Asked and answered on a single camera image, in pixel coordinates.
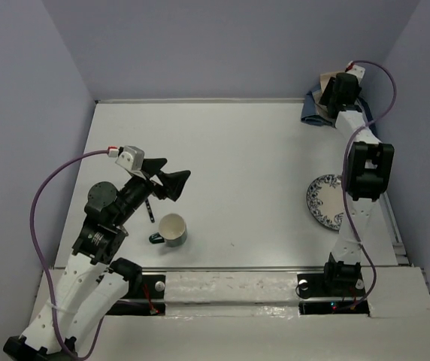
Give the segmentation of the blue beige checked cloth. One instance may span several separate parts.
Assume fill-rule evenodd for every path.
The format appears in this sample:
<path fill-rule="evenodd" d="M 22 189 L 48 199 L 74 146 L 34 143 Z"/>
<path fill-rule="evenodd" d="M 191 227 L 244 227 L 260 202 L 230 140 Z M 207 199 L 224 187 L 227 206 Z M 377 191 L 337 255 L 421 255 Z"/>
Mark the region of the blue beige checked cloth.
<path fill-rule="evenodd" d="M 337 126 L 339 113 L 347 112 L 341 111 L 336 117 L 330 117 L 327 114 L 325 106 L 322 106 L 319 101 L 326 88 L 331 77 L 334 77 L 337 73 L 346 73 L 344 71 L 336 71 L 332 73 L 325 73 L 320 76 L 319 85 L 309 90 L 304 98 L 304 105 L 301 112 L 301 121 L 305 124 L 312 126 L 330 126 L 335 128 Z M 367 124 L 373 120 L 371 110 L 368 103 L 360 96 L 356 100 L 356 105 L 359 106 L 360 111 L 349 111 L 356 112 L 361 117 L 362 121 L 356 123 L 357 126 L 361 126 L 363 123 Z"/>

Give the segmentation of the fork with black handle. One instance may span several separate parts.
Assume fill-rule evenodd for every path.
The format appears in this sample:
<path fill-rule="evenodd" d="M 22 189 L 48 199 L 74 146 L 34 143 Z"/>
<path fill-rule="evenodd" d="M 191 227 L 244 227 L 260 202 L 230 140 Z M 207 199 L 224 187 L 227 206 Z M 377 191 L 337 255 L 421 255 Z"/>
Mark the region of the fork with black handle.
<path fill-rule="evenodd" d="M 148 199 L 146 199 L 146 200 L 145 200 L 145 202 L 144 202 L 144 204 L 145 204 L 145 206 L 146 206 L 147 213 L 148 213 L 149 218 L 150 218 L 150 222 L 151 222 L 151 223 L 155 223 L 155 222 L 156 222 L 156 221 L 155 221 L 155 217 L 154 217 L 153 210 L 152 210 L 152 208 L 151 208 L 151 205 L 150 205 L 149 200 L 148 200 Z"/>

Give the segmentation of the dark green mug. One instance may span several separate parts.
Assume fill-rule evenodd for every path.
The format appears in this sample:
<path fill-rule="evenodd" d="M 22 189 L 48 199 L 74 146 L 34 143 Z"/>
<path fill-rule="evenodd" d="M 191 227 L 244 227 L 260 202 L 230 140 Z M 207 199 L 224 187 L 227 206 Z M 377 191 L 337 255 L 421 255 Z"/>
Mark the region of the dark green mug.
<path fill-rule="evenodd" d="M 179 247 L 186 242 L 187 235 L 186 221 L 179 214 L 167 214 L 159 221 L 158 232 L 148 240 L 151 244 Z"/>

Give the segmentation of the blue floral plate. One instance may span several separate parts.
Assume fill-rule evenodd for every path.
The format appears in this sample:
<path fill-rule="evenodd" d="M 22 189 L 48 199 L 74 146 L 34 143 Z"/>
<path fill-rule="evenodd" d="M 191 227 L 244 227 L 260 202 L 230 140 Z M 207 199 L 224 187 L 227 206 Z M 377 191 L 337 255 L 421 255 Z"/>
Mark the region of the blue floral plate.
<path fill-rule="evenodd" d="M 344 216 L 341 176 L 325 174 L 314 179 L 307 188 L 306 204 L 319 224 L 338 232 Z"/>

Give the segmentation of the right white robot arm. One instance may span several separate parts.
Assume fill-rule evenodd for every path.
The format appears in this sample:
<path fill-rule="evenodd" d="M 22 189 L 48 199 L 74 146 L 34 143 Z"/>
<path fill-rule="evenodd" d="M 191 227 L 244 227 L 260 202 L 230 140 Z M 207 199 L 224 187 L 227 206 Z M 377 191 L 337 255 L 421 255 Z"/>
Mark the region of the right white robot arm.
<path fill-rule="evenodd" d="M 391 144 L 383 143 L 370 130 L 356 104 L 360 91 L 356 75 L 340 72 L 330 79 L 321 98 L 347 139 L 341 180 L 344 213 L 338 239 L 320 277 L 322 289 L 330 295 L 356 288 L 362 256 L 368 255 L 363 233 L 375 203 L 387 190 L 395 153 Z"/>

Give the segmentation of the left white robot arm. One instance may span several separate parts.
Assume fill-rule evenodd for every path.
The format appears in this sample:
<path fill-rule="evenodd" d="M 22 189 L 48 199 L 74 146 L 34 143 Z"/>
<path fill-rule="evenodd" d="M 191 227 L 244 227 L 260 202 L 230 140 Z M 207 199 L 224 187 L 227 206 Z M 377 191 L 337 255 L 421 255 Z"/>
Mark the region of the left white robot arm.
<path fill-rule="evenodd" d="M 50 296 L 43 308 L 5 342 L 3 351 L 11 359 L 81 360 L 78 348 L 89 334 L 99 334 L 106 313 L 123 296 L 139 292 L 142 267 L 116 254 L 128 235 L 126 221 L 149 196 L 180 198 L 191 172 L 164 173 L 166 162 L 145 159 L 122 189 L 107 181 L 90 188 L 86 218 L 62 276 L 58 282 L 46 276 Z"/>

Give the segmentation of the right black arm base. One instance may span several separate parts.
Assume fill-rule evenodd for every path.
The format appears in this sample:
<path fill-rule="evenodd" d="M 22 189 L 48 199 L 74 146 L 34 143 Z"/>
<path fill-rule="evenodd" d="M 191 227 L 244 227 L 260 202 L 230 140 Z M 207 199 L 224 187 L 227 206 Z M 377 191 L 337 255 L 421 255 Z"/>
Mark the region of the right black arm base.
<path fill-rule="evenodd" d="M 367 301 L 353 305 L 365 294 L 364 283 L 358 279 L 355 286 L 329 290 L 321 273 L 297 274 L 295 293 L 299 298 L 298 310 L 302 316 L 329 314 L 369 315 Z"/>

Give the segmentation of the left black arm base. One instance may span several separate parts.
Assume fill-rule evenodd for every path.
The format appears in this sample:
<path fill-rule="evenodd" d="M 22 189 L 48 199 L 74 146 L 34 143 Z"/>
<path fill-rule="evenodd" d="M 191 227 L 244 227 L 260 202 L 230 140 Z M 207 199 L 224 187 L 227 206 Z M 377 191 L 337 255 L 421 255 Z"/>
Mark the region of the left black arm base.
<path fill-rule="evenodd" d="M 108 316 L 162 316 L 165 314 L 164 274 L 143 274 L 141 281 L 130 282 L 129 291 L 107 312 Z"/>

